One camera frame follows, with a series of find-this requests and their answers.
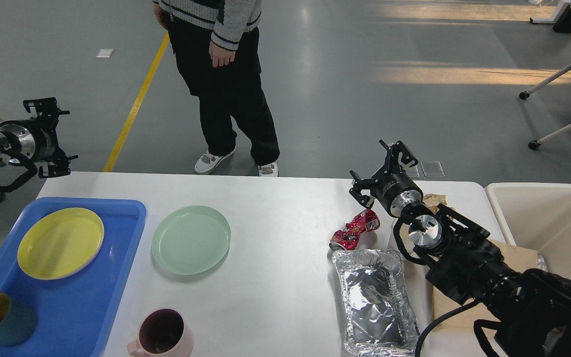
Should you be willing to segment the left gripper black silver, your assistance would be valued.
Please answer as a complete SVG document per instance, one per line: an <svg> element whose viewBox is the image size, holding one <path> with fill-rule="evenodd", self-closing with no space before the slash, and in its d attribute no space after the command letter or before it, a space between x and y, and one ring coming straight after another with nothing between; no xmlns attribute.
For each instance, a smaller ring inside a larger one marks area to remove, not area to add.
<svg viewBox="0 0 571 357"><path fill-rule="evenodd" d="M70 163L79 156L68 156L57 147L56 135L48 129L55 130L59 117L70 115L70 111L62 110L56 97L23 100L23 107L35 120L7 120L0 124L0 132L4 133L14 151L34 163L45 163L38 169L39 178L69 176L72 172Z"/></svg>

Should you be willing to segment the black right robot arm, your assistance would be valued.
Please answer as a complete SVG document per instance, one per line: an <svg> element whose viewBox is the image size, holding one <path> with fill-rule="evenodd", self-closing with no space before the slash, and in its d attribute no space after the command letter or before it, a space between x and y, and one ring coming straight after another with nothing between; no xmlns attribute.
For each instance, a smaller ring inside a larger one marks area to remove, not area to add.
<svg viewBox="0 0 571 357"><path fill-rule="evenodd" d="M371 178L351 171L349 190L361 206L375 201L396 219L393 235L399 253L428 267L425 277L458 303L458 308L435 319L421 333L415 355L437 325L457 314L485 305L496 321L478 319L473 331L488 357L497 352L485 329L510 357L571 357L571 280L532 268L519 273L505 263L489 231L446 205L432 212L422 190L406 174L418 160L401 141L382 144L384 163Z"/></svg>

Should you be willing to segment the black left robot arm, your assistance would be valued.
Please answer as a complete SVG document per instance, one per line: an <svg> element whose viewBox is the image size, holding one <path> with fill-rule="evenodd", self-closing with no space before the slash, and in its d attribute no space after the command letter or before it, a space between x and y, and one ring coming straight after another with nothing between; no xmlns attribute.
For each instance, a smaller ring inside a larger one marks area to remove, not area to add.
<svg viewBox="0 0 571 357"><path fill-rule="evenodd" d="M0 184L0 195L18 190L35 176L68 176L70 163L78 158L59 146L57 124L70 111L61 109L55 97L24 100L23 107L29 119L0 122L0 169L7 165L25 169L12 183Z"/></svg>

